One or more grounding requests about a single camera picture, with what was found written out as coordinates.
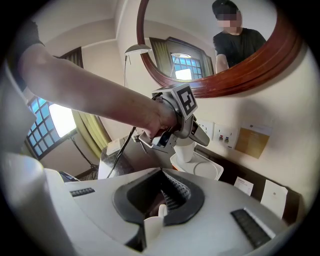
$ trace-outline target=white cup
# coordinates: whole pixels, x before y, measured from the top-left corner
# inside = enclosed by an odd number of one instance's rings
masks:
[[[146,246],[149,246],[153,240],[160,234],[163,226],[164,219],[159,216],[146,218],[144,220],[144,233]]]
[[[176,141],[176,145],[173,147],[177,158],[182,163],[188,163],[191,161],[192,156],[194,155],[196,143],[188,138],[181,139],[179,138]]]
[[[160,204],[159,210],[158,210],[158,216],[161,218],[164,218],[167,215],[168,215],[167,206],[165,204]]]

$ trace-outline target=round mirror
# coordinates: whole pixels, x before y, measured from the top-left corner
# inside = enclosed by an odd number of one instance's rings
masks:
[[[144,40],[164,75],[196,80],[227,70],[257,52],[275,29],[265,0],[149,0]]]
[[[137,40],[161,86],[189,82],[200,98],[249,90],[282,72],[302,40],[268,0],[141,0]]]

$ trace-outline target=white card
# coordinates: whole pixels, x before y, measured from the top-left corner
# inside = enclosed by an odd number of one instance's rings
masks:
[[[286,206],[287,193],[288,190],[285,187],[266,180],[261,204],[282,219]]]
[[[106,154],[110,156],[111,154],[113,154],[114,152],[120,149],[121,149],[120,139],[117,138],[116,140],[113,140],[108,143],[108,147],[106,148]]]
[[[251,195],[252,189],[254,188],[254,185],[251,182],[246,181],[245,179],[240,177],[236,177],[234,186],[240,189],[242,192],[246,193],[248,196]]]

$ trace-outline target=man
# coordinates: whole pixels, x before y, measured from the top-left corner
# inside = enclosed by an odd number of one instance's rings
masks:
[[[242,15],[230,0],[212,4],[218,26],[223,31],[213,37],[216,52],[216,73],[231,68],[254,54],[266,42],[256,30],[242,28]]]
[[[166,105],[53,57],[31,20],[17,34],[7,58],[20,89],[27,86],[49,102],[142,128],[150,138],[176,125],[175,112]]]

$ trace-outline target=black t-shirt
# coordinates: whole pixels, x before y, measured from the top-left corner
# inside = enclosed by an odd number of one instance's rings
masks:
[[[220,32],[213,37],[216,54],[226,56],[229,68],[254,54],[265,42],[258,31],[249,28],[243,28],[240,35]]]
[[[43,45],[39,40],[38,26],[35,22],[27,20],[15,36],[7,55],[8,65],[21,91],[23,91],[27,85],[18,72],[18,62],[25,50],[35,44]]]

